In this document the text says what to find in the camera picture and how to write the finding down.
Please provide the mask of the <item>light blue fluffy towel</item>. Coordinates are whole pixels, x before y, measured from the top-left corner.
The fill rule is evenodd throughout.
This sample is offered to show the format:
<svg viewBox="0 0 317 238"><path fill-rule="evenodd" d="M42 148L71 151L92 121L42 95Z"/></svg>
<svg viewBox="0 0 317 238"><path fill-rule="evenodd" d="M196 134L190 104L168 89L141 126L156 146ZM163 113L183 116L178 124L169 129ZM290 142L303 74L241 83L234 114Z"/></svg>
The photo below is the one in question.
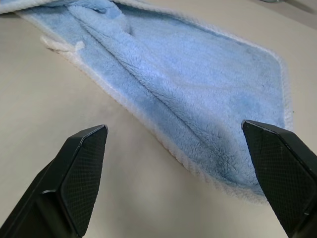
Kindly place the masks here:
<svg viewBox="0 0 317 238"><path fill-rule="evenodd" d="M149 129L203 181L253 203L266 198L241 128L292 130L287 70L265 48L140 0L0 0Z"/></svg>

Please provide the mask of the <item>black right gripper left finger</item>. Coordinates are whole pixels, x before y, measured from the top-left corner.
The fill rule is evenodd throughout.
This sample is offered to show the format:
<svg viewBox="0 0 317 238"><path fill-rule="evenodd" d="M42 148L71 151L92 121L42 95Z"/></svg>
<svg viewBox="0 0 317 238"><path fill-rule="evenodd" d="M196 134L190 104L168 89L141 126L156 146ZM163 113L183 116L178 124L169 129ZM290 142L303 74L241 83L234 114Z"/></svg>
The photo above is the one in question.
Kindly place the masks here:
<svg viewBox="0 0 317 238"><path fill-rule="evenodd" d="M100 188L106 125L69 137L33 179L0 238L83 238Z"/></svg>

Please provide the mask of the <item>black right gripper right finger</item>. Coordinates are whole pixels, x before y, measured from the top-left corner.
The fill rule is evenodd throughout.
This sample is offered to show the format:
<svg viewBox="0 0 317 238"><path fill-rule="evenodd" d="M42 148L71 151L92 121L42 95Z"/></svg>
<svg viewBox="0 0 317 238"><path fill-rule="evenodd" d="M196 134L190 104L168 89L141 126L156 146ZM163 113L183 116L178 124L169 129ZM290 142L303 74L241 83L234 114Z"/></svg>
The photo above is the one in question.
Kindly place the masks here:
<svg viewBox="0 0 317 238"><path fill-rule="evenodd" d="M256 177L288 238L317 238L317 155L293 132L244 120Z"/></svg>

